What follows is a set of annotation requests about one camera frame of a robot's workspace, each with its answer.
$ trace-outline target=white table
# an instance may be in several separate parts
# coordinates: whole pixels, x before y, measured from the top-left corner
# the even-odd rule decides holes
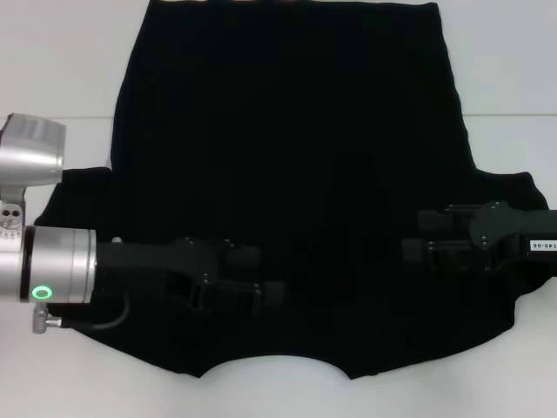
[[[104,165],[146,4],[0,0],[0,115],[59,118],[68,126],[66,168]],[[531,172],[557,208],[557,3],[443,0],[440,8],[477,166]],[[29,189],[30,219],[51,190]],[[555,279],[519,299],[516,326],[501,337],[355,381],[330,365],[293,357],[234,361],[202,379],[171,374],[70,330],[33,335],[31,309],[0,305],[2,417],[557,415]]]

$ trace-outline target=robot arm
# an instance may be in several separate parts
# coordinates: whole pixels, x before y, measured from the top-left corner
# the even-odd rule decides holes
[[[484,275],[519,260],[557,263],[557,211],[519,211],[493,201],[424,211],[418,219],[425,238],[403,239],[403,254],[430,273]]]
[[[61,181],[64,142],[65,127],[45,118],[13,114],[0,131],[0,300],[36,303],[36,334],[47,327],[114,327],[133,297],[178,298],[198,315],[253,316],[281,302],[284,288],[263,281],[256,246],[189,238],[165,246],[103,243],[95,231],[26,226],[25,189]],[[52,305],[78,308],[107,295],[126,302],[122,317],[110,323],[48,312]]]

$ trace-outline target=metal cylinder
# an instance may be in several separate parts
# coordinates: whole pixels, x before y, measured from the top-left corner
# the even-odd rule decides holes
[[[10,115],[0,143],[0,184],[27,187],[59,183],[64,144],[64,125],[45,118]]]
[[[33,333],[46,333],[46,321],[49,319],[49,310],[46,303],[37,303],[33,311]]]
[[[0,251],[0,301],[2,302],[19,300],[23,254],[21,240],[17,243],[19,247],[15,251]]]
[[[37,227],[29,301],[89,303],[97,267],[95,231]]]

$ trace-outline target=black t-shirt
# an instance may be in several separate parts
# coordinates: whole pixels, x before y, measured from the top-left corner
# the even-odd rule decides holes
[[[475,168],[435,4],[151,2],[111,158],[112,172],[66,172],[37,225],[256,242],[289,289],[254,320],[136,300],[124,326],[91,334],[175,372],[290,354],[353,378],[436,359],[510,328],[549,277],[403,266],[418,210],[547,209],[528,173]]]

